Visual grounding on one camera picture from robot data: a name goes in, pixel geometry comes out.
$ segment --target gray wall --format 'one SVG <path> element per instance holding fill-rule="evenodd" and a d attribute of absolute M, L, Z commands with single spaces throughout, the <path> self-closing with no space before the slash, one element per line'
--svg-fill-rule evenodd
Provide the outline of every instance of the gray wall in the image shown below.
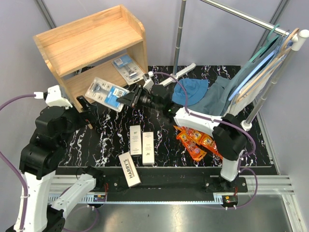
<path fill-rule="evenodd" d="M 150 65 L 172 65 L 181 0 L 44 0 L 57 26 L 118 4 L 145 26 Z M 279 0 L 220 0 L 269 21 Z M 187 0 L 180 65 L 240 65 L 252 55 L 263 29 L 199 0 Z"/>
<path fill-rule="evenodd" d="M 32 36 L 48 30 L 33 0 L 0 1 L 0 104 L 15 96 L 46 91 L 56 81 Z M 42 100 L 23 99 L 0 113 L 0 150 L 19 166 L 20 152 L 29 143 L 34 120 L 45 107 Z M 21 184 L 0 160 L 0 231 L 15 224 Z"/>
<path fill-rule="evenodd" d="M 281 26 L 309 29 L 309 1 L 291 1 Z M 265 119 L 282 174 L 288 174 L 309 229 L 309 40 L 296 54 L 261 112 Z"/>

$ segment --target shelf board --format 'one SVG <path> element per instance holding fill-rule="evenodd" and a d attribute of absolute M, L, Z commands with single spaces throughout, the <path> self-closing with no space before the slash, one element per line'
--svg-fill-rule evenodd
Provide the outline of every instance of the shelf board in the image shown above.
<path fill-rule="evenodd" d="M 82 72 L 67 80 L 66 86 L 68 88 L 68 91 L 70 91 L 72 97 L 76 99 L 78 96 L 85 96 L 85 93 L 87 92 L 95 77 L 101 78 L 120 87 L 126 86 L 126 81 L 112 64 L 112 61 L 115 59 L 117 58 L 108 60 L 103 64 L 93 67 L 92 69 Z M 94 102 L 94 100 L 90 98 L 86 99 L 89 102 Z"/>
<path fill-rule="evenodd" d="M 121 17 L 48 44 L 43 49 L 57 74 L 63 77 L 142 41 L 143 38 Z"/>

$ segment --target teal hanger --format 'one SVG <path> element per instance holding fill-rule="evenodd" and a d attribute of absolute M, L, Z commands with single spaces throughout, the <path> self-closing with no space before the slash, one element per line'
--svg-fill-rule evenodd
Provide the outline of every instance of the teal hanger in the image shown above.
<path fill-rule="evenodd" d="M 279 38 L 279 35 L 274 36 L 272 39 L 270 38 L 272 33 L 279 26 L 280 26 L 279 23 L 274 26 L 274 28 L 269 32 L 268 36 L 266 37 L 266 44 L 265 44 L 265 46 L 261 47 L 260 50 L 258 50 L 258 52 L 249 60 L 249 62 L 253 62 L 259 55 L 261 55 L 264 52 L 266 52 L 269 49 L 269 47 L 272 46 L 272 44 L 275 42 L 275 40 Z"/>

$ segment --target black marble tabletop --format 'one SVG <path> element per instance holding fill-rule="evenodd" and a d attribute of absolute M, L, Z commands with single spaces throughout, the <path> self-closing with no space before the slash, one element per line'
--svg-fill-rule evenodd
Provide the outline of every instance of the black marble tabletop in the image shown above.
<path fill-rule="evenodd" d="M 150 71 L 172 73 L 171 66 L 150 66 Z M 214 83 L 217 76 L 231 79 L 240 70 L 240 66 L 197 66 L 193 71 L 183 78 L 208 79 L 210 85 Z M 156 75 L 153 80 L 155 84 L 163 81 L 165 77 Z M 173 91 L 175 84 L 167 86 Z M 253 105 L 247 106 L 239 113 L 239 121 L 244 120 Z M 189 153 L 176 136 L 179 133 L 174 127 L 166 123 L 160 114 L 152 109 L 143 107 L 140 110 L 133 110 L 125 106 L 122 112 L 118 113 L 103 105 L 98 104 L 98 121 L 93 130 L 88 127 L 82 128 L 72 136 L 68 144 L 65 158 L 61 166 L 97 166 L 110 167 L 120 166 L 119 154 L 130 150 L 129 128 L 133 125 L 140 125 L 142 132 L 154 131 L 154 152 L 155 165 L 159 167 L 192 167 L 192 166 L 221 166 L 221 160 L 211 152 L 200 161 L 191 159 Z M 255 154 L 247 157 L 242 166 L 270 166 L 270 160 L 265 147 L 264 139 L 257 119 L 253 121 L 253 127 L 249 134 L 256 142 Z M 143 166 L 141 156 L 133 157 L 136 166 Z"/>

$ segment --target blue bucket hat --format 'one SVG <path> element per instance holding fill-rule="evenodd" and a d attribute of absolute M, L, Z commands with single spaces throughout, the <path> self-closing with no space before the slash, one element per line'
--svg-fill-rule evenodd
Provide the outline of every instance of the blue bucket hat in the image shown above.
<path fill-rule="evenodd" d="M 188 105 L 198 103 L 204 97 L 208 89 L 208 80 L 184 78 L 179 82 L 183 85 L 187 92 Z M 180 105 L 185 105 L 185 93 L 179 84 L 177 84 L 174 88 L 172 101 Z"/>

